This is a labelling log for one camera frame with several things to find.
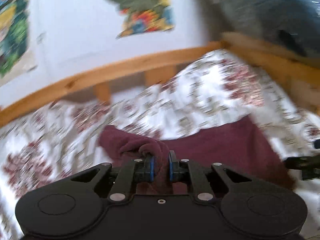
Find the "maroon cloth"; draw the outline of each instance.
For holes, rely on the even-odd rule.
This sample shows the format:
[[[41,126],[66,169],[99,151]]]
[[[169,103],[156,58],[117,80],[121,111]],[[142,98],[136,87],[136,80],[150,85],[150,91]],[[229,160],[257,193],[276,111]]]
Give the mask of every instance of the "maroon cloth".
[[[149,186],[141,184],[137,188],[140,193],[172,193],[168,179],[169,150],[174,150],[178,159],[190,159],[204,167],[219,162],[279,186],[293,187],[287,169],[248,116],[234,123],[168,141],[157,141],[108,125],[101,133],[99,143],[114,161],[114,166],[121,166],[147,153],[155,156],[155,181]]]

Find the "wooden bed frame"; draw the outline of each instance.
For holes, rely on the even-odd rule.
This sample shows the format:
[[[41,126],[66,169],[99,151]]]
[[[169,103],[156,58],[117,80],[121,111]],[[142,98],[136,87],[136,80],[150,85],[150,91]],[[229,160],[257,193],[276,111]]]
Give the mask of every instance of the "wooden bed frame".
[[[0,127],[71,93],[93,87],[96,97],[110,102],[108,82],[143,73],[145,85],[165,83],[177,73],[177,66],[193,62],[206,52],[225,48],[252,66],[261,66],[299,106],[320,115],[320,68],[306,65],[294,54],[279,46],[255,41],[239,33],[225,33],[222,41],[205,47],[160,52],[107,64],[65,78],[38,90],[0,111]]]

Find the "poster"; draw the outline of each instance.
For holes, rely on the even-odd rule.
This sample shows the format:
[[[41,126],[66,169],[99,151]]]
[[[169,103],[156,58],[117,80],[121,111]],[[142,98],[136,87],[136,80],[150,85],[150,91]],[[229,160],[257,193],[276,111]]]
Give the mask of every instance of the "poster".
[[[6,0],[0,8],[0,86],[2,86],[34,68],[36,62],[29,42],[28,0]]]
[[[125,15],[123,31],[118,37],[154,31],[167,31],[174,27],[170,0],[109,0]]]

